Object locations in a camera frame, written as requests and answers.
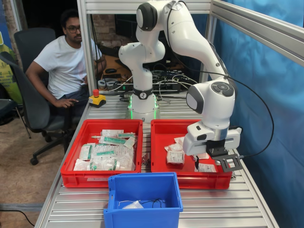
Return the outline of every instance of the brick wall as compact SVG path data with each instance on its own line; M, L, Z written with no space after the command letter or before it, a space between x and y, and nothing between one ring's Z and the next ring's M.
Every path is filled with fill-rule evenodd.
M2 5L3 5L4 14L5 14L6 25L8 27L8 31L9 31L9 38L10 38L10 42L12 45L12 49L16 55L16 61L17 61L18 65L20 67L22 67L20 54L18 52L16 41L14 39L14 34L17 32L17 26L16 26L16 22L14 19L14 14L13 14L10 0L2 0ZM25 14L23 11L22 0L16 0L16 5L18 7L18 13L20 16L20 21L21 21L20 26L23 29L27 29L27 23L26 23Z
M116 34L115 17L113 14L94 14L93 22L99 44L113 48L131 42L129 38Z

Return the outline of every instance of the red button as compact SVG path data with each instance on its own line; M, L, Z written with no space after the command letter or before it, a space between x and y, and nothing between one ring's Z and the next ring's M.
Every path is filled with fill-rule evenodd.
M94 97L99 97L99 90L98 89L93 90L93 96Z

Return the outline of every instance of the poster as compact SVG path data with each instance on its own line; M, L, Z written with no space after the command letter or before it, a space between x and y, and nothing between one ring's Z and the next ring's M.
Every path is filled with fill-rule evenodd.
M2 0L0 0L0 52L3 51L9 52L13 56L13 58L15 58L15 54L11 47L9 31L6 26ZM4 86L4 88L6 89L12 100L17 102L18 104L22 103L22 98L17 83L13 82L13 74L10 69L10 66L1 60L0 60L0 84Z

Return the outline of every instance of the dark hair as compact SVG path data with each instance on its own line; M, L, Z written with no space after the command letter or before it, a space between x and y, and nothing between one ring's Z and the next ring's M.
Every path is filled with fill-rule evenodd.
M78 11L76 9L68 9L64 11L60 18L60 24L62 27L66 28L66 22L69 18L79 18Z

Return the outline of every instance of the black chair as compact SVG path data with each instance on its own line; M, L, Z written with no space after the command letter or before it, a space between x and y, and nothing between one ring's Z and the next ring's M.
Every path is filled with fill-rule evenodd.
M17 111L18 116L22 120L23 125L25 127L25 130L27 131L28 136L31 139L29 131L28 131L28 128L25 125L25 122L23 121L23 119L22 119L22 117L20 115L20 112L19 112L19 109L18 109L18 105L13 100L10 100L10 99L0 99L0 126L3 124L3 121L1 121L1 119L3 117L5 117L6 115L8 115L14 109Z
M14 38L25 73L29 65L40 54L42 49L56 39L55 31L51 28L30 28L16 32ZM40 76L44 85L48 85L48 72Z
M49 139L50 137L56 138L33 154L33 158L30 160L30 162L32 165L36 165L38 164L37 156L53 148L54 146L63 143L64 152L67 151L69 142L73 135L73 131L70 129L71 125L77 124L80 117L72 117L70 109L65 109L64 116L51 115L51 104L48 103L35 89L19 66L12 61L9 61L9 58L9 53L0 53L0 59L10 65L13 75L17 81L17 85L23 99L24 117L28 128L34 133L42 132L42 135L48 137ZM55 130L62 130L62 132L48 132Z

